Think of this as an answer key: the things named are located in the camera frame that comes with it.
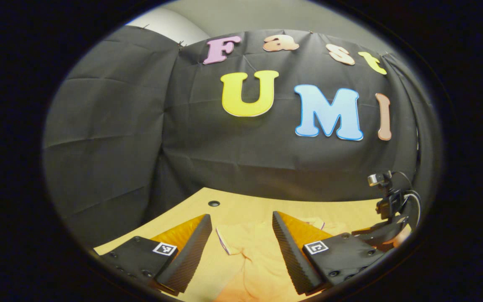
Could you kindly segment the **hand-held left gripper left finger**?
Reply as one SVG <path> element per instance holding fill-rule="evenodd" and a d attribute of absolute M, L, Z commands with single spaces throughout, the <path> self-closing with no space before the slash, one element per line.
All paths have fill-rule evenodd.
<path fill-rule="evenodd" d="M 186 291 L 212 232 L 203 214 L 152 238 L 134 236 L 100 258 L 119 273 L 177 296 Z"/>

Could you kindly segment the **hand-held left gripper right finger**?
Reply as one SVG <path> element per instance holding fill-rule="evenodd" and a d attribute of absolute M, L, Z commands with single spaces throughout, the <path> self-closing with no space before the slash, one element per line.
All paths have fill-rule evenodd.
<path fill-rule="evenodd" d="M 272 227 L 297 294 L 335 287 L 385 254 L 352 234 L 332 236 L 280 211 L 273 212 Z"/>

